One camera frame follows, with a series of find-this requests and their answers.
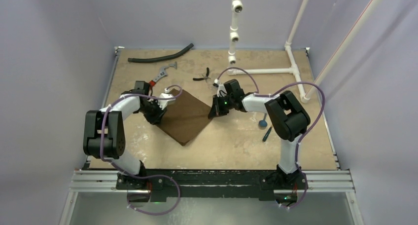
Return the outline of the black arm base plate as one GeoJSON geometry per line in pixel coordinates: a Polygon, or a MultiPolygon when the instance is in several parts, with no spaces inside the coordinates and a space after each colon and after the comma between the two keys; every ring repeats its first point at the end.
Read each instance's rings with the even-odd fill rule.
{"type": "Polygon", "coordinates": [[[152,202],[169,197],[256,198],[295,202],[307,187],[306,176],[274,170],[144,169],[140,179],[117,174],[116,189],[143,190],[152,202]]]}

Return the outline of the brown cloth napkin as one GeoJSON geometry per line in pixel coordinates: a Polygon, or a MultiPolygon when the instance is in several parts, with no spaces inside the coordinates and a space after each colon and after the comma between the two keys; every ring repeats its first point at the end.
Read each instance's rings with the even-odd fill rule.
{"type": "Polygon", "coordinates": [[[157,127],[185,146],[211,122],[209,112],[210,106],[183,90],[174,103],[167,106],[157,127]]]}

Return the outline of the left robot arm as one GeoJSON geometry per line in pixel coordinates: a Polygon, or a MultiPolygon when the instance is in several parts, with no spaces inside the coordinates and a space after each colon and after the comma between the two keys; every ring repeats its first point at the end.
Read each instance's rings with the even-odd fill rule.
{"type": "Polygon", "coordinates": [[[148,82],[136,81],[134,88],[122,92],[115,102],[100,110],[90,110],[85,116],[84,153],[110,163],[128,176],[128,184],[135,190],[143,189],[149,177],[143,162],[125,151],[124,120],[141,113],[151,125],[160,124],[167,106],[175,101],[168,92],[154,97],[150,91],[148,82]]]}

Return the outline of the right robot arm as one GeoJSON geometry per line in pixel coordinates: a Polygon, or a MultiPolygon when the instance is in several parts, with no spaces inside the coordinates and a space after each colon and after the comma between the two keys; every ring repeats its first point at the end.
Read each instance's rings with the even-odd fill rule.
{"type": "Polygon", "coordinates": [[[306,133],[311,119],[291,91],[261,96],[254,92],[245,93],[236,79],[219,85],[212,97],[209,119],[227,115],[230,110],[266,114],[272,127],[280,137],[280,159],[272,177],[277,184],[288,189],[301,174],[297,163],[298,142],[306,133]]]}

